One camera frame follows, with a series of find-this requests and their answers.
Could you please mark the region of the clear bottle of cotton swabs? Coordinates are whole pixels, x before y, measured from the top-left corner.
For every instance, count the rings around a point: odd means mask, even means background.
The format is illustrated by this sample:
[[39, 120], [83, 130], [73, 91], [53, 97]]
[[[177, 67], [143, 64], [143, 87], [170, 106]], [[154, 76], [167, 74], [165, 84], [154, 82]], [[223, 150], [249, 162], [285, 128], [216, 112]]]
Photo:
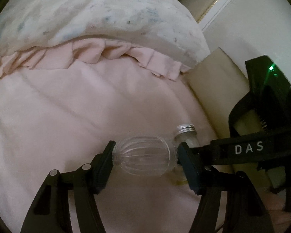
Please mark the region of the clear bottle of cotton swabs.
[[[193, 124], [179, 125], [176, 128], [174, 142], [177, 147], [181, 143], [187, 143], [190, 148], [199, 147], [200, 143], [197, 139], [195, 126]], [[186, 185], [188, 183], [179, 159], [177, 159], [177, 164], [172, 170], [172, 181], [177, 186]]]

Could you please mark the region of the clear ribbed glass jar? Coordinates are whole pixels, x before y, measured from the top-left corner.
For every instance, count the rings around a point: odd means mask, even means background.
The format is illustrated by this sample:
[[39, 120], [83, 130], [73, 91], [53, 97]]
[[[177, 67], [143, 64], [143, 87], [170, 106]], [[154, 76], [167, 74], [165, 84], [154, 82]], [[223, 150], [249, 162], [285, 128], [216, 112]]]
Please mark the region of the clear ribbed glass jar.
[[112, 161], [131, 175], [161, 176], [177, 165], [178, 153], [168, 137], [135, 136], [115, 144]]

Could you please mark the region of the large floral ruffled pillow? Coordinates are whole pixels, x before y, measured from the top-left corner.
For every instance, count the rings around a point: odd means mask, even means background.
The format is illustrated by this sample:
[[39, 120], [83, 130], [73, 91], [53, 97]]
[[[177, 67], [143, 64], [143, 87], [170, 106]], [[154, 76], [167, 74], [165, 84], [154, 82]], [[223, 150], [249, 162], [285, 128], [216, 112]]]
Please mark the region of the large floral ruffled pillow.
[[210, 53], [196, 20], [177, 0], [9, 0], [0, 13], [0, 78], [86, 37], [147, 47], [182, 69]]

